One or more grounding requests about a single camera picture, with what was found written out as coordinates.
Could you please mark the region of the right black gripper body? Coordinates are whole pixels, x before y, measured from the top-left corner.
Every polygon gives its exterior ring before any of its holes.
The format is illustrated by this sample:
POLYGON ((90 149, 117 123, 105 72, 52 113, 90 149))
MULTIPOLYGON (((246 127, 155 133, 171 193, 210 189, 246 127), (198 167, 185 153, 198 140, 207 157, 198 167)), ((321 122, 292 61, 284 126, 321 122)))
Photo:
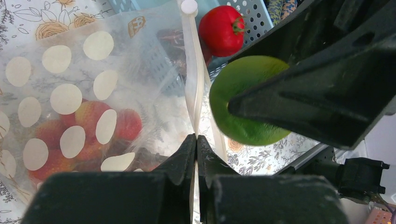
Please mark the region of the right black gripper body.
POLYGON ((229 71, 286 71, 322 66, 325 59, 349 62, 354 71, 395 71, 393 0, 305 0, 286 19, 240 51, 229 71))

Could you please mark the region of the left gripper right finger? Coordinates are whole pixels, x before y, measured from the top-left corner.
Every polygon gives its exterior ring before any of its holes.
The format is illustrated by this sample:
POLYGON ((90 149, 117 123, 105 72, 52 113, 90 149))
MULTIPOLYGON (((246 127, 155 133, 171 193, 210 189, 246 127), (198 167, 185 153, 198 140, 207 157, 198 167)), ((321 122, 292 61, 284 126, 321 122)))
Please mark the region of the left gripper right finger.
POLYGON ((317 175, 238 174, 197 138, 204 224, 346 224, 335 188, 317 175))

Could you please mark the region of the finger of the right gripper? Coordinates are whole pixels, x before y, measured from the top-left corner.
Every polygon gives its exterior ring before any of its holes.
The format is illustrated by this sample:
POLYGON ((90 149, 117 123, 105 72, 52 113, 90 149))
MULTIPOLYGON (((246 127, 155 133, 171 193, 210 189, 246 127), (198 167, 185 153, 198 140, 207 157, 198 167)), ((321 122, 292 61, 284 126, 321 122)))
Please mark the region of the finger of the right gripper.
POLYGON ((385 115, 395 113, 396 70, 354 71, 327 59, 322 66, 298 66, 234 97, 245 109, 234 115, 352 150, 385 115))

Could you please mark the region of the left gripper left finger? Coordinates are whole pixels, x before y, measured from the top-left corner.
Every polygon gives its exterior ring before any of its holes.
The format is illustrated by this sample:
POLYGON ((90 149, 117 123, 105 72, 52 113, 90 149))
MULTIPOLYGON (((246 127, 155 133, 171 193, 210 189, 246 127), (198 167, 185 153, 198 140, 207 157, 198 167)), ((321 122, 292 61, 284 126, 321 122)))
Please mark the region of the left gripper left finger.
POLYGON ((190 224, 197 138, 150 172, 70 172, 39 188, 24 224, 190 224))

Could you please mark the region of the green yellow mango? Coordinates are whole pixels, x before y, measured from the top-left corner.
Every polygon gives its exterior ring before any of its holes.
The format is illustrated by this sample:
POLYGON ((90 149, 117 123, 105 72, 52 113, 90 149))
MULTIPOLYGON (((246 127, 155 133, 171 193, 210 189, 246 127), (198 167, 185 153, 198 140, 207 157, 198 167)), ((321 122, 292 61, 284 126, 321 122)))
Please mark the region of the green yellow mango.
POLYGON ((244 100, 235 100, 235 96, 288 68, 286 62, 270 56, 245 56, 230 62, 215 78, 209 92, 218 129, 229 139, 251 146, 271 145, 287 137, 289 130, 238 117, 233 112, 245 109, 244 100))

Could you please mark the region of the red tomato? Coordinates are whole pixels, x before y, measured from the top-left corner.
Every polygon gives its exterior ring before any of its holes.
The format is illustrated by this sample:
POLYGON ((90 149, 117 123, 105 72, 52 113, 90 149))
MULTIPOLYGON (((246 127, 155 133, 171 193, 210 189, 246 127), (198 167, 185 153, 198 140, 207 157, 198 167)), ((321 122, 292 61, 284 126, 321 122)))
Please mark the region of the red tomato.
POLYGON ((244 43, 245 22, 234 7, 223 5, 207 12, 198 26, 198 34, 215 57, 237 53, 244 43))

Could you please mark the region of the clear dotted zip bag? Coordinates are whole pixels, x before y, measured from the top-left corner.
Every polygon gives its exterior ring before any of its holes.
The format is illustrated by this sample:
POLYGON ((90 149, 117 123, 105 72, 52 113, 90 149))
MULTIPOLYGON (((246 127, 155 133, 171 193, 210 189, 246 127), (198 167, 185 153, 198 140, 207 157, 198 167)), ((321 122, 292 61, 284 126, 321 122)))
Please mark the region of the clear dotted zip bag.
POLYGON ((35 137, 36 127, 59 115, 74 113, 82 100, 100 101, 111 109, 98 121, 96 135, 106 144, 114 133, 117 113, 133 109, 142 130, 121 155, 102 161, 101 171, 125 171, 137 160, 141 147, 169 156, 189 133, 199 128, 198 105, 207 102, 202 60, 194 18, 196 0, 180 0, 182 14, 192 25, 191 49, 185 84, 166 91, 164 82, 147 80, 137 48, 109 26, 109 18, 87 24, 87 15, 75 19, 63 10, 55 16, 41 12, 37 29, 41 39, 0 53, 0 178, 8 203, 25 207, 43 182, 32 181, 28 171, 47 161, 46 144, 35 137))

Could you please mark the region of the black poker chip case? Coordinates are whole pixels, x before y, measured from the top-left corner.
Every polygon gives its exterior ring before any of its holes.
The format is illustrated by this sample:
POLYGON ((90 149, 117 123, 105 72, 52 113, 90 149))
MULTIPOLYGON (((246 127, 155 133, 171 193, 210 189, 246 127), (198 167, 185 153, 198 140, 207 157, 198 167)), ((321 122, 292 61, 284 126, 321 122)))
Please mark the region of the black poker chip case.
POLYGON ((298 0, 265 0, 264 2, 274 26, 294 12, 299 3, 298 0))

